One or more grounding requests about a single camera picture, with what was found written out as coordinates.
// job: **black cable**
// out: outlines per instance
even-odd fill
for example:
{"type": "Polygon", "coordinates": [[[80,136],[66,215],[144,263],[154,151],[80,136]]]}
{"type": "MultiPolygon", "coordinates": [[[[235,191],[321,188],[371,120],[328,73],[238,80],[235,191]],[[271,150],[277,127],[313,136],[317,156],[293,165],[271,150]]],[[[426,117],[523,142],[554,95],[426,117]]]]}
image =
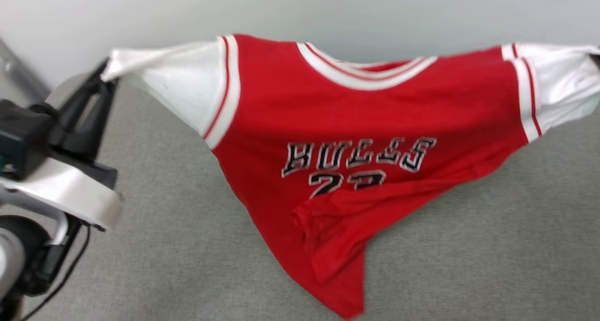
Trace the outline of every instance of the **black cable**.
{"type": "Polygon", "coordinates": [[[67,269],[67,272],[65,273],[65,276],[62,278],[62,281],[60,282],[60,284],[58,286],[56,286],[56,289],[54,289],[52,291],[52,293],[50,293],[41,302],[41,304],[39,304],[36,307],[36,309],[32,310],[29,314],[27,314],[27,316],[25,316],[23,319],[21,319],[21,321],[27,321],[34,314],[36,314],[37,312],[39,312],[39,310],[41,310],[41,308],[43,308],[43,306],[45,306],[52,298],[54,298],[54,296],[56,294],[58,294],[58,292],[62,289],[62,287],[64,287],[64,285],[67,283],[67,280],[69,280],[69,277],[71,276],[71,274],[73,274],[73,271],[75,271],[75,267],[77,266],[77,263],[81,259],[83,253],[85,253],[85,250],[86,250],[86,248],[88,248],[88,244],[90,243],[90,235],[91,235],[90,225],[86,224],[86,227],[88,228],[88,231],[87,231],[87,235],[86,235],[86,238],[85,238],[85,242],[83,243],[83,246],[81,247],[81,250],[79,251],[79,254],[77,254],[77,256],[75,257],[75,259],[71,263],[71,266],[69,266],[69,269],[67,269]]]}

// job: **chicago bulls jersey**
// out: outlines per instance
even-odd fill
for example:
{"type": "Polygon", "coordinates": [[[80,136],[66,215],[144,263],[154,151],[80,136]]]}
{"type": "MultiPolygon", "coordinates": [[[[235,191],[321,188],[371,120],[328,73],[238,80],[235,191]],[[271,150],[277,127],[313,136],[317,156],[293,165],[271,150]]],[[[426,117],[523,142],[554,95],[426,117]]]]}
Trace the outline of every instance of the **chicago bulls jersey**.
{"type": "Polygon", "coordinates": [[[127,74],[197,129],[281,266],[350,318],[373,235],[594,110],[591,54],[510,44],[369,65],[231,35],[115,51],[104,78],[127,74]]]}

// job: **number 23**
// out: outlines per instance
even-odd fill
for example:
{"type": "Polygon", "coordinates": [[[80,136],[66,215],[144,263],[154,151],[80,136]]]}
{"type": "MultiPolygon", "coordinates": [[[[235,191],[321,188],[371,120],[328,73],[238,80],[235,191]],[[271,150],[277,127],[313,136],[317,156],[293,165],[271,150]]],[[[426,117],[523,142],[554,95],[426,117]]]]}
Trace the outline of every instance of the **number 23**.
{"type": "MultiPolygon", "coordinates": [[[[385,180],[386,174],[382,170],[372,170],[352,173],[348,176],[347,182],[354,184],[354,189],[362,189],[373,185],[381,185],[385,180]]],[[[310,196],[328,193],[336,190],[342,184],[344,176],[337,172],[315,172],[308,177],[308,184],[320,185],[310,196]]]]}

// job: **gray carpet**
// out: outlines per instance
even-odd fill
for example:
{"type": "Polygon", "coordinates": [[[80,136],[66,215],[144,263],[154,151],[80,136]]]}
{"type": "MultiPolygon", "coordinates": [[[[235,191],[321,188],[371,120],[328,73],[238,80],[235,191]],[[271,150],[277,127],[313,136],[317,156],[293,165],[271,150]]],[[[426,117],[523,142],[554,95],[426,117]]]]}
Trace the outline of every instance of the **gray carpet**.
{"type": "MultiPolygon", "coordinates": [[[[360,321],[600,318],[600,113],[370,244],[360,321]]],[[[123,88],[101,161],[126,211],[35,321],[336,321],[279,267],[197,133],[123,88]]],[[[26,309],[39,299],[29,299],[26,309]]]]}

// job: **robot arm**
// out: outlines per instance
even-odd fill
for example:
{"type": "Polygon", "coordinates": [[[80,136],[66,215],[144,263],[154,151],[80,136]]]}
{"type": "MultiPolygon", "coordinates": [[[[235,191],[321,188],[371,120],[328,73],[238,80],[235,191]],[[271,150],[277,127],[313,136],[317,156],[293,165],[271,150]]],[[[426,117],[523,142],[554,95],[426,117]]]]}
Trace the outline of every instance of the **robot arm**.
{"type": "MultiPolygon", "coordinates": [[[[88,231],[86,246],[90,227],[110,230],[120,218],[117,171],[95,162],[118,83],[100,80],[105,66],[58,110],[0,101],[0,204],[56,222],[50,236],[31,219],[0,216],[0,321],[15,318],[24,296],[49,291],[81,227],[88,231]]],[[[83,249],[43,304],[62,288],[83,249]]]]}

